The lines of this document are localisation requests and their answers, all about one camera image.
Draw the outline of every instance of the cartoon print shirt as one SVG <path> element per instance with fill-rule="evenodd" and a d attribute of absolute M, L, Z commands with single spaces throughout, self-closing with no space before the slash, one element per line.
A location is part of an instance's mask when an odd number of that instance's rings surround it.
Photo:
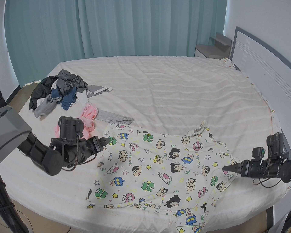
<path fill-rule="evenodd" d="M 196 136 L 159 134 L 109 124 L 86 207 L 137 208 L 174 215 L 177 231 L 200 232 L 220 194 L 237 174 L 222 167 L 239 162 L 208 127 Z"/>

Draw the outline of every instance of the black tripod leg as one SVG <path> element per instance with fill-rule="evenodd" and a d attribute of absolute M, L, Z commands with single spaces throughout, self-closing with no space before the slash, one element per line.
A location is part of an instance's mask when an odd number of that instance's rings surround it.
<path fill-rule="evenodd" d="M 14 204 L 5 189 L 5 183 L 0 176 L 0 215 L 13 233 L 29 233 L 27 226 L 19 217 Z"/>

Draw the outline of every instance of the yellow star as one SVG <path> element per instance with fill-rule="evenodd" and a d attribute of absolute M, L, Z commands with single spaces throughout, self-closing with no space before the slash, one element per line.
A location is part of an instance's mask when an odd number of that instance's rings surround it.
<path fill-rule="evenodd" d="M 187 198 L 186 198 L 186 201 L 188 201 L 188 202 L 191 201 L 191 200 L 192 200 L 191 197 L 187 197 Z"/>

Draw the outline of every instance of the pink garment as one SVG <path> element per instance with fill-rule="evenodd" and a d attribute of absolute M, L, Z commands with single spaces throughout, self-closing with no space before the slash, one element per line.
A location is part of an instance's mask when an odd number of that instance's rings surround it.
<path fill-rule="evenodd" d="M 84 123 L 84 130 L 83 130 L 83 137 L 86 140 L 90 137 L 90 132 L 94 131 L 95 125 L 94 125 L 94 119 L 98 114 L 98 109 L 96 106 L 90 102 L 87 102 L 85 106 L 83 107 L 81 111 L 81 115 L 79 118 Z M 54 127 L 55 129 L 55 136 L 60 137 L 60 127 L 59 125 Z"/>

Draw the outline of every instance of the green cartoon character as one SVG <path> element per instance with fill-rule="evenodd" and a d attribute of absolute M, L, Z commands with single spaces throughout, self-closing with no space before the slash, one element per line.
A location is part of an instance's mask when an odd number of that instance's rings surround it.
<path fill-rule="evenodd" d="M 213 176 L 210 182 L 210 185 L 213 186 L 216 184 L 216 182 L 218 181 L 218 177 L 217 176 Z"/>
<path fill-rule="evenodd" d="M 154 140 L 154 136 L 151 135 L 150 133 L 145 134 L 145 135 L 143 136 L 143 140 L 144 140 L 145 142 L 152 142 L 152 141 Z"/>
<path fill-rule="evenodd" d="M 104 189 L 97 189 L 96 190 L 96 192 L 95 192 L 95 197 L 97 197 L 98 199 L 99 198 L 105 198 L 106 197 L 106 195 L 107 195 L 108 193 L 104 190 Z"/>
<path fill-rule="evenodd" d="M 155 184 L 151 181 L 143 182 L 143 186 L 141 187 L 144 191 L 153 191 Z"/>
<path fill-rule="evenodd" d="M 109 145 L 110 145 L 110 146 L 116 144 L 116 139 L 115 139 L 114 137 L 109 137 L 109 139 L 110 139 L 110 142 L 109 142 Z"/>

